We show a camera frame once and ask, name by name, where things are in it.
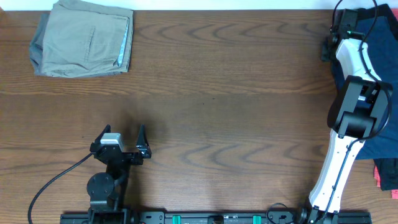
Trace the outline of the navy blue shorts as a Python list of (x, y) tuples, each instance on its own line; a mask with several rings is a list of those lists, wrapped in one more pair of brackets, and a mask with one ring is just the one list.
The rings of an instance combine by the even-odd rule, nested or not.
[(332, 103), (327, 124), (331, 128), (330, 146), (336, 152), (358, 154), (367, 140), (376, 137), (388, 123), (391, 113), (392, 85), (371, 73), (365, 35), (354, 30), (357, 20), (341, 19), (331, 28), (338, 36), (336, 60), (341, 67), (343, 85)]

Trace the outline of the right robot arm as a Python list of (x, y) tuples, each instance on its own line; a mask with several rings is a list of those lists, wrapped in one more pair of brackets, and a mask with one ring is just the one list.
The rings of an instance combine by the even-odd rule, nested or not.
[(364, 143), (376, 137), (392, 111), (392, 85), (381, 80), (368, 55), (368, 34), (356, 31), (357, 10), (332, 17), (322, 57), (340, 64), (344, 84), (328, 112), (330, 143), (320, 176), (308, 196), (310, 211), (299, 223), (370, 223), (367, 213), (341, 212), (341, 196)]

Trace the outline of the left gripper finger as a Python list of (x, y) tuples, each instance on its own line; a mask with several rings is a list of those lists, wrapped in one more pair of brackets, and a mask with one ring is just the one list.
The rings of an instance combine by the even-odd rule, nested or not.
[(107, 124), (99, 136), (95, 139), (95, 144), (99, 144), (104, 134), (109, 133), (111, 131), (111, 126)]
[(146, 137), (146, 128), (144, 124), (140, 125), (136, 141), (136, 147), (149, 147), (149, 143)]

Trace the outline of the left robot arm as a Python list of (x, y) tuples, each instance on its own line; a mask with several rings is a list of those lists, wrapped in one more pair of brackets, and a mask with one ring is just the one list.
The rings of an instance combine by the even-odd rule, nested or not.
[(90, 152), (106, 165), (106, 171), (93, 175), (86, 186), (90, 196), (89, 223), (139, 223), (137, 212), (124, 207), (124, 196), (131, 166), (141, 166), (144, 159), (152, 157), (143, 124), (136, 148), (137, 152), (126, 152), (121, 134), (112, 133), (110, 125), (91, 143)]

